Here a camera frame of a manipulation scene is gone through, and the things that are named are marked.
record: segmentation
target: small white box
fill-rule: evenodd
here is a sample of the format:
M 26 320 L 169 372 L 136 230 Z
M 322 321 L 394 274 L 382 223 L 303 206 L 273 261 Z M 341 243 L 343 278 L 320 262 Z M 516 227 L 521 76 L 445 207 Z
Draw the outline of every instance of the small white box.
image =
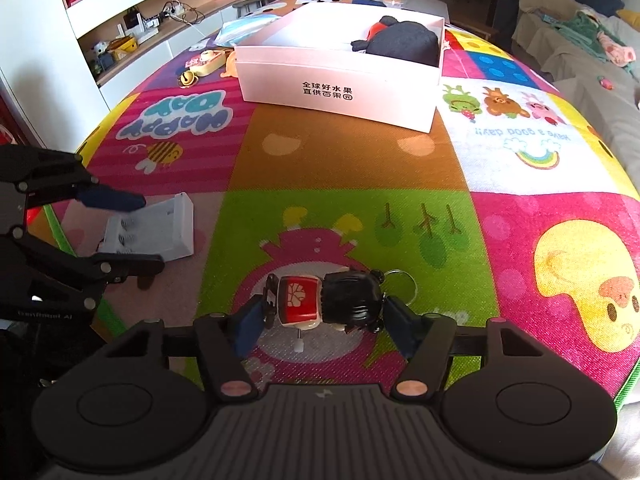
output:
M 107 221 L 100 252 L 160 254 L 166 262 L 193 254 L 193 202 L 186 193 Z
M 439 65 L 353 52 L 351 41 L 365 40 L 383 16 L 421 23 L 434 32 Z M 440 16 L 412 10 L 306 4 L 236 46 L 242 97 L 429 132 L 440 100 L 444 25 Z M 308 85 L 318 84 L 320 94 L 306 92 Z

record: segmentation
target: blue polka dot square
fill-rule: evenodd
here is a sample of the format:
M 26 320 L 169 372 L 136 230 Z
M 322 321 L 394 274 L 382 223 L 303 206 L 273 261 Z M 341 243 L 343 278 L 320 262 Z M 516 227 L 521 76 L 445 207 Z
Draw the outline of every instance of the blue polka dot square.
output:
M 467 52 L 467 54 L 487 79 L 538 89 L 538 85 L 522 71 L 515 61 L 480 52 Z

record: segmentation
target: green blanket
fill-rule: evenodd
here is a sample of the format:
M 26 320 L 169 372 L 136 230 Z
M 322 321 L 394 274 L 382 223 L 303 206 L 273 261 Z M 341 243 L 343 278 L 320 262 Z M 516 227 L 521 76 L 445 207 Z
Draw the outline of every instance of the green blanket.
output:
M 547 21 L 547 23 L 551 25 L 555 30 L 557 30 L 558 33 L 564 36 L 567 40 L 579 46 L 581 49 L 591 54 L 593 57 L 601 60 L 601 62 L 603 63 L 608 62 L 609 59 L 607 58 L 607 54 L 605 53 L 602 45 L 598 41 L 598 33 L 604 32 L 617 44 L 626 46 L 626 44 L 620 41 L 619 38 L 614 36 L 611 31 L 603 27 L 602 24 L 595 23 L 591 18 L 589 18 L 584 12 L 581 12 L 580 10 L 576 12 L 575 16 L 572 17 L 572 19 L 570 19 L 568 22 L 549 20 Z M 628 65 L 625 66 L 624 69 L 627 72 L 631 73 L 633 69 L 633 63 L 628 63 Z

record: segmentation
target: yellow pillow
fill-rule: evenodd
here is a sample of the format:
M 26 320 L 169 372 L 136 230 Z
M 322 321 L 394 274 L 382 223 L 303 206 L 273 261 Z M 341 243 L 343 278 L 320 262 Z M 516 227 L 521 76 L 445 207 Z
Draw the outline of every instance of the yellow pillow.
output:
M 640 31 L 640 12 L 633 12 L 629 9 L 620 9 L 618 11 L 618 16 L 631 25 L 635 30 Z

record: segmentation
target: green mat edge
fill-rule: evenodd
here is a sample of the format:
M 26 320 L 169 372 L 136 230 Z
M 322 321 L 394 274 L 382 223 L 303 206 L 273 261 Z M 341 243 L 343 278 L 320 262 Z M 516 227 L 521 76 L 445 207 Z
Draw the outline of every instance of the green mat edge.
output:
M 49 222 L 49 227 L 51 228 L 51 233 L 53 234 L 53 239 L 58 244 L 58 247 L 61 251 L 65 251 L 67 254 L 72 254 L 76 256 L 76 253 L 73 250 L 73 247 L 69 243 L 69 240 L 66 238 L 65 232 L 62 230 L 62 225 L 58 221 L 58 217 L 56 216 L 53 208 L 50 205 L 43 206 L 44 213 L 47 216 L 47 221 Z M 127 330 L 122 320 L 116 315 L 116 313 L 111 308 L 111 305 L 108 301 L 102 300 L 100 305 L 98 305 L 97 311 L 98 319 L 105 324 L 109 332 L 114 336 L 119 336 L 123 332 Z M 613 403 L 616 406 L 616 409 L 620 411 L 622 406 L 625 403 L 625 400 L 631 390 L 634 389 L 638 381 L 640 380 L 640 358 L 638 362 L 631 370 L 629 377 L 626 378 L 625 383 L 620 388 L 618 394 L 614 397 Z
M 67 254 L 71 254 L 72 256 L 76 256 L 76 252 L 69 243 L 68 238 L 66 238 L 65 232 L 62 229 L 62 225 L 60 225 L 60 221 L 58 220 L 56 213 L 53 211 L 53 208 L 50 205 L 45 205 L 42 208 L 44 209 L 44 213 L 47 216 L 47 222 L 49 222 L 49 227 L 51 229 L 53 239 L 58 244 L 60 250 L 64 251 Z M 109 330 L 109 332 L 113 336 L 119 336 L 120 334 L 126 332 L 127 327 L 113 311 L 109 302 L 104 298 L 100 300 L 100 304 L 98 305 L 98 310 L 96 311 L 95 315 L 101 322 L 104 323 L 104 325 L 107 327 L 107 330 Z

